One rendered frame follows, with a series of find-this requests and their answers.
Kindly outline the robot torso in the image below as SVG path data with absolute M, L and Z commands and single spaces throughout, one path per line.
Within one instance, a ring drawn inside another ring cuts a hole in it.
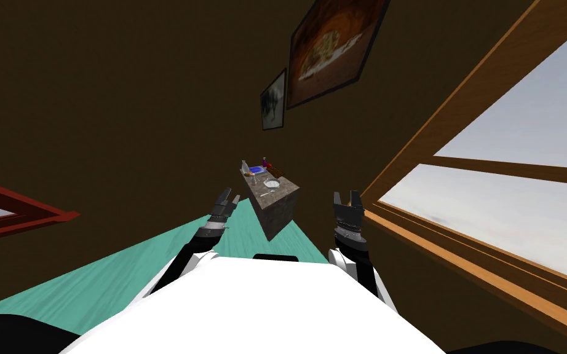
M 61 354 L 445 354 L 336 265 L 215 257 Z

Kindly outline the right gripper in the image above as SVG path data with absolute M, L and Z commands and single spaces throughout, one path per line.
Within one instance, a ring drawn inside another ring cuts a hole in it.
M 338 227 L 348 231 L 360 231 L 365 210 L 359 191 L 350 191 L 350 205 L 343 205 L 341 194 L 334 192 L 333 209 Z

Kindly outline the grey stone table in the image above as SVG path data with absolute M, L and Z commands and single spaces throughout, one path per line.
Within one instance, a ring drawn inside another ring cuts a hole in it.
M 266 172 L 258 175 L 252 173 L 249 168 L 246 161 L 241 161 L 240 172 L 247 186 L 248 199 L 266 240 L 271 242 L 292 221 L 299 197 L 299 186 L 285 178 L 284 172 L 276 167 L 263 167 Z M 269 178 L 278 179 L 281 182 L 280 187 L 266 188 L 264 181 Z

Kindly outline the small grey framed picture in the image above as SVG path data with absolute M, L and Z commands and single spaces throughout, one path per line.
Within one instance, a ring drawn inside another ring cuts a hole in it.
M 273 130 L 284 126 L 286 78 L 287 68 L 284 68 L 260 95 L 262 130 Z

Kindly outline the large orange framed picture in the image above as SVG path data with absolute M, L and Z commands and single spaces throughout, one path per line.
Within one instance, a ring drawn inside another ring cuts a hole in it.
M 391 0 L 315 0 L 290 41 L 287 109 L 360 79 Z

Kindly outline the red frame window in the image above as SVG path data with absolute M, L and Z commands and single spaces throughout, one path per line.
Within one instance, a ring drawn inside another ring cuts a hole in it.
M 78 217 L 77 211 L 63 211 L 0 186 L 0 238 L 68 222 Z

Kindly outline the light wooden frame window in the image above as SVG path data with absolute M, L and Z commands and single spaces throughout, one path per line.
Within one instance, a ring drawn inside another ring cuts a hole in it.
M 567 185 L 567 167 L 438 151 L 567 41 L 567 0 L 391 0 L 386 163 L 362 199 L 405 318 L 441 348 L 515 339 L 567 354 L 567 275 L 382 202 L 418 165 Z

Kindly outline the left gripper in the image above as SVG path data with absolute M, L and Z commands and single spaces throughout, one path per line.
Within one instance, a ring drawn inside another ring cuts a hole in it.
M 230 192 L 230 187 L 225 188 L 216 200 L 216 204 L 208 219 L 208 228 L 225 228 L 228 218 L 231 217 L 240 199 L 238 194 L 231 201 L 228 201 Z

